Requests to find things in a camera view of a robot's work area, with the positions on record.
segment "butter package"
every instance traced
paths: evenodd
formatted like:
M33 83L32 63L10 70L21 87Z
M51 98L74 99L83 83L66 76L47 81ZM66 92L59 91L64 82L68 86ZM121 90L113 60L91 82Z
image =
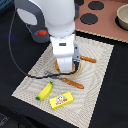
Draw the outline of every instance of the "butter package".
M67 92L67 93L64 93L60 96L54 97L54 98L50 99L49 101L50 101L52 109L54 110L54 109L59 108L63 105L66 105L70 102L73 102L74 99L73 99L71 92Z

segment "placemat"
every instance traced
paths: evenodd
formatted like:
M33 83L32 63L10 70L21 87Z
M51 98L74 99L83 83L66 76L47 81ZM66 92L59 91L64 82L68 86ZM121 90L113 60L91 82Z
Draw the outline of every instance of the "placemat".
M88 128L113 46L78 36L76 37L75 43L79 46L80 55L97 60L96 63L81 60L82 72L77 78L72 79L75 82L83 84L84 89L78 89L57 79L47 78L39 80L25 77L12 96L79 128ZM51 44L29 71L29 74L43 76L44 71L56 73L55 58L52 53ZM35 97L49 81L53 82L53 89L50 95L43 101L35 100ZM72 93L74 101L52 110L49 99L68 91Z

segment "black cable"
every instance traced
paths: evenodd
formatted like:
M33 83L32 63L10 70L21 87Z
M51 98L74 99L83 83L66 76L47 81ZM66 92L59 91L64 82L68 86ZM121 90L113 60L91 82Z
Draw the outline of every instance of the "black cable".
M60 74L52 74L52 75L47 75L47 76L42 76L42 77L31 76L31 75L25 73L25 72L18 66L18 64L16 63L16 61L15 61L15 59L14 59L14 57L13 57L12 49L11 49L11 43L10 43L10 37L11 37L11 32L12 32L13 23L14 23L15 16L16 16L16 11L17 11L17 9L14 11L13 18L12 18L11 25L10 25L10 29L9 29L8 44L9 44L9 51L10 51L11 58L12 58L14 64L15 64L15 66L19 69L19 71L22 72L24 75L26 75L26 76L28 76L28 77L36 78L36 79L43 79L43 78L48 78L48 77L53 77L53 76L71 75L71 74L74 74L74 73L78 70L78 67L79 67L79 62L77 62L77 61L74 61L74 64L75 64L75 71L74 71L74 72L70 72L70 73L60 73Z

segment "yellow banana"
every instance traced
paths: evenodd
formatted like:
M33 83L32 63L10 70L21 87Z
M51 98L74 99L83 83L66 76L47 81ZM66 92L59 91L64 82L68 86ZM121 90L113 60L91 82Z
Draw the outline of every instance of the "yellow banana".
M45 88L37 95L36 100L44 100L51 92L53 83L49 82Z

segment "orange handle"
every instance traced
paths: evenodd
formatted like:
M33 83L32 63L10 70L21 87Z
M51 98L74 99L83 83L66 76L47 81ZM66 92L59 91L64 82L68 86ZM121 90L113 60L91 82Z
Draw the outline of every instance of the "orange handle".
M65 83L67 83L67 84L69 84L69 85L75 86L77 88L84 89L84 86L82 84L76 83L76 82L71 81L71 80L68 80L66 78L63 78L62 81L65 82Z
M95 59L88 58L88 57L85 57L85 56L80 56L80 59L85 60L85 61L89 61L89 62L92 62L92 63L96 63Z

